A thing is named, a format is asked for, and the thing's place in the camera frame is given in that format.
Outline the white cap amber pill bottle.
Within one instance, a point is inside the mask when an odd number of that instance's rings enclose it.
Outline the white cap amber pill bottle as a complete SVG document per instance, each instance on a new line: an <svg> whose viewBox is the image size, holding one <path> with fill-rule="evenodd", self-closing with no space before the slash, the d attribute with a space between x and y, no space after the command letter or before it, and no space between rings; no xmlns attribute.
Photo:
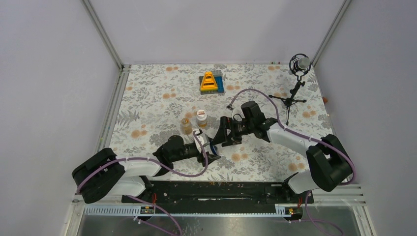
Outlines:
<svg viewBox="0 0 417 236"><path fill-rule="evenodd" d="M207 126L207 113L205 110L198 110L196 113L196 122L199 127L206 127Z"/></svg>

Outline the small amber pill bottle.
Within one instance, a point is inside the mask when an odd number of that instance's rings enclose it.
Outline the small amber pill bottle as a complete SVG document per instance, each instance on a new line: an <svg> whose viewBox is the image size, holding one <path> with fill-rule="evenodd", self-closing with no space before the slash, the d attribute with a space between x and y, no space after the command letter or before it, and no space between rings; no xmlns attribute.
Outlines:
<svg viewBox="0 0 417 236"><path fill-rule="evenodd" d="M183 134L190 135L192 133L192 124L188 118L183 118L180 125Z"/></svg>

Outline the round clear blue pill case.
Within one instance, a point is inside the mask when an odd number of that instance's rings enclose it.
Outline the round clear blue pill case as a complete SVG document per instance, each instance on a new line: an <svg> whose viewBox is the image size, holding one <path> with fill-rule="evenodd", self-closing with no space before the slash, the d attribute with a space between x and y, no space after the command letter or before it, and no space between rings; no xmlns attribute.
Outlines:
<svg viewBox="0 0 417 236"><path fill-rule="evenodd" d="M211 149L211 152L213 153L213 155L216 155L216 156L219 155L218 149L215 145L210 144L210 149Z"/></svg>

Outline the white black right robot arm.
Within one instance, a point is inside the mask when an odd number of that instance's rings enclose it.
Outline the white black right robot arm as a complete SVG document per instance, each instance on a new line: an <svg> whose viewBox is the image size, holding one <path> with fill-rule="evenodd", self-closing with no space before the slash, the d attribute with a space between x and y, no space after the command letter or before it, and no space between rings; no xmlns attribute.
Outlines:
<svg viewBox="0 0 417 236"><path fill-rule="evenodd" d="M309 169L284 180L284 200L293 203L302 193L318 188L330 192L353 174L352 163L336 136L329 134L318 140L291 130L275 118L266 118L255 101L244 103L241 109L241 120L221 117L211 143L223 147L233 146L241 144L242 136L254 134L258 139L283 145L304 156Z"/></svg>

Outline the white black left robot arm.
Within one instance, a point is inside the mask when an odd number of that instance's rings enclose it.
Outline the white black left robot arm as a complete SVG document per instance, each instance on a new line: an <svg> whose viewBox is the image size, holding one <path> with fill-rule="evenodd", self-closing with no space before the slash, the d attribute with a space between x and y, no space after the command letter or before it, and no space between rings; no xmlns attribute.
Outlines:
<svg viewBox="0 0 417 236"><path fill-rule="evenodd" d="M149 177L163 176L168 172L195 177L195 174L175 171L174 163L196 158L205 171L209 164L220 159L217 147L210 141L201 132L189 144L181 136L173 135L148 157L118 158L111 148L104 148L73 170L71 175L77 185L76 192L87 204L111 195L132 195L140 202L147 202L153 191Z"/></svg>

